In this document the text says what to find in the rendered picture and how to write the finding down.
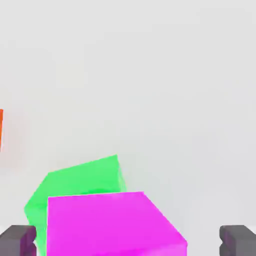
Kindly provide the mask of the small green cube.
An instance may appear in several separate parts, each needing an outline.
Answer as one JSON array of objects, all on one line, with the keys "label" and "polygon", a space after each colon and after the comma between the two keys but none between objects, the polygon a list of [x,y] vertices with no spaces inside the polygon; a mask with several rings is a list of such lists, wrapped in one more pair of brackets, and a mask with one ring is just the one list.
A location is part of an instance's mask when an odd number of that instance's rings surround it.
[{"label": "small green cube", "polygon": [[36,227],[36,245],[46,256],[48,197],[119,193],[126,185],[117,155],[49,172],[24,207]]}]

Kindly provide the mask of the small magenta cube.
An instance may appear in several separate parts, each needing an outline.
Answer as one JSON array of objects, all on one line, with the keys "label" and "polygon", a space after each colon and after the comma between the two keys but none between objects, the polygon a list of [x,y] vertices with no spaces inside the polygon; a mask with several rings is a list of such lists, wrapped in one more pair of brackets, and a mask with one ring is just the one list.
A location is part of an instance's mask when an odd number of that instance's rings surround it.
[{"label": "small magenta cube", "polygon": [[46,256],[187,256],[187,246],[143,192],[48,198]]}]

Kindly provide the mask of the large orange box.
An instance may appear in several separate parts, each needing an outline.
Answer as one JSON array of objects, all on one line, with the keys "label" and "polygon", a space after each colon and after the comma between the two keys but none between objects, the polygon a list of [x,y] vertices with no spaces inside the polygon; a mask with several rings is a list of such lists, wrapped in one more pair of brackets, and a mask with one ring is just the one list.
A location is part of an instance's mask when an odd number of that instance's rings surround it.
[{"label": "large orange box", "polygon": [[0,109],[0,152],[2,147],[3,119],[4,119],[4,110]]}]

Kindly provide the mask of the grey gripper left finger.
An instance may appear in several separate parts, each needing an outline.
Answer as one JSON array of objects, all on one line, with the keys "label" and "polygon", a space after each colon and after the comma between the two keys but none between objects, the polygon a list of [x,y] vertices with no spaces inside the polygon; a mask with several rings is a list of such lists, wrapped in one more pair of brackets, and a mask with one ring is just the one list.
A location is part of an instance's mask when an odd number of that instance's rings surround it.
[{"label": "grey gripper left finger", "polygon": [[37,256],[33,225],[11,225],[0,234],[0,256]]}]

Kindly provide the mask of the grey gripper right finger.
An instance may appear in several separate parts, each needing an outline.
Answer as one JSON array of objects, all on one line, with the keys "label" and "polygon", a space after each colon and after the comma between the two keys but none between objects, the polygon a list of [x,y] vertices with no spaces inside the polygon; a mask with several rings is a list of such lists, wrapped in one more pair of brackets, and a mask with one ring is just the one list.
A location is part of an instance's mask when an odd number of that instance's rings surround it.
[{"label": "grey gripper right finger", "polygon": [[222,225],[219,256],[256,256],[256,234],[245,225]]}]

